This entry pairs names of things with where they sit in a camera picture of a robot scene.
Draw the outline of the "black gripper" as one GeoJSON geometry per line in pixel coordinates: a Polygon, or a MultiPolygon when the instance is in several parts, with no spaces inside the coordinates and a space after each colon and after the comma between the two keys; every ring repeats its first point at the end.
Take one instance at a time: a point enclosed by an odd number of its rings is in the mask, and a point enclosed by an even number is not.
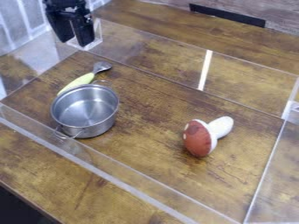
{"type": "Polygon", "coordinates": [[[42,0],[51,28],[62,43],[74,37],[79,42],[93,33],[94,21],[86,0],[42,0]]]}

